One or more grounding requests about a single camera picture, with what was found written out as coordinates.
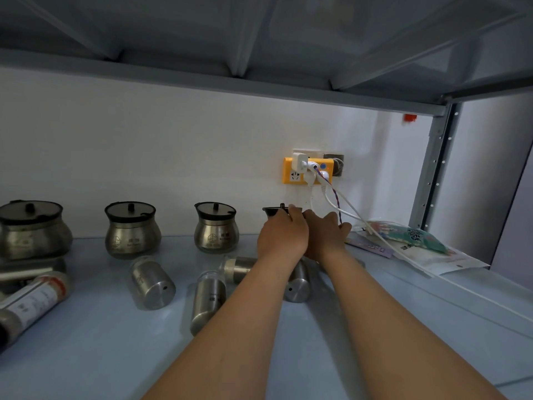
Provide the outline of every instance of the forearm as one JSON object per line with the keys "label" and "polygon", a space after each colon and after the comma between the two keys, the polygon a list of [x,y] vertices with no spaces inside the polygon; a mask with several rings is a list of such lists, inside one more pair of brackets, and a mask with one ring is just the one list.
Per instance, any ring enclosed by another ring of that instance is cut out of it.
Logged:
{"label": "forearm", "polygon": [[264,398],[291,260],[260,259],[228,301],[143,397]]}
{"label": "forearm", "polygon": [[504,399],[348,252],[332,253],[323,265],[347,318],[373,400]]}

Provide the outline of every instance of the hand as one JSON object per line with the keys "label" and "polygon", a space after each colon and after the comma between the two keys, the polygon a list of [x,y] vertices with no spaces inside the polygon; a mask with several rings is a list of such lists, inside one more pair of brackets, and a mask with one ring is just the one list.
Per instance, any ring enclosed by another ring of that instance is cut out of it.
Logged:
{"label": "hand", "polygon": [[257,253],[259,258],[287,258],[294,266],[305,253],[308,239],[309,229],[301,209],[289,205],[289,214],[280,209],[264,224],[257,239]]}
{"label": "hand", "polygon": [[324,265],[328,254],[346,251],[344,241],[352,229],[350,223],[339,226],[336,212],[330,212],[322,218],[308,209],[303,215],[309,225],[309,245],[305,252],[307,258]]}

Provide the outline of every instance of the yellow power strip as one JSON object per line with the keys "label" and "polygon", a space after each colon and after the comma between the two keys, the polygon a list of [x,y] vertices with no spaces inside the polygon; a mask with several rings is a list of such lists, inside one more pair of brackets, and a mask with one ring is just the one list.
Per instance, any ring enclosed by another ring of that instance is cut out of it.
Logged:
{"label": "yellow power strip", "polygon": [[[331,177],[333,177],[333,159],[332,158],[310,158],[309,161],[314,161],[318,164],[321,171],[327,171]],[[298,174],[292,169],[293,159],[292,157],[285,157],[283,159],[283,177],[282,182],[284,184],[292,185],[307,185],[303,180],[303,174]]]}

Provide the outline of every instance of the label on jar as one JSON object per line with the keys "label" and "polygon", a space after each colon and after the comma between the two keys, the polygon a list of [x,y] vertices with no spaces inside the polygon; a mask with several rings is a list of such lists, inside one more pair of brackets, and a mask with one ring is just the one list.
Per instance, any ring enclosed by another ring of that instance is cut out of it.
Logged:
{"label": "label on jar", "polygon": [[57,302],[56,290],[49,282],[40,282],[28,285],[9,296],[1,307],[15,313],[22,323],[22,329],[27,329]]}

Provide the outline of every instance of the round knob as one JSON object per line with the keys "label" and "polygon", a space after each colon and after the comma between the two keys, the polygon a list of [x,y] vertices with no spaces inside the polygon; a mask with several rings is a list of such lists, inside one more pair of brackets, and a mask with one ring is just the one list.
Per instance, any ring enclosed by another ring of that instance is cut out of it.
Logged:
{"label": "round knob", "polygon": [[35,205],[32,203],[26,204],[24,210],[26,211],[26,213],[35,213]]}

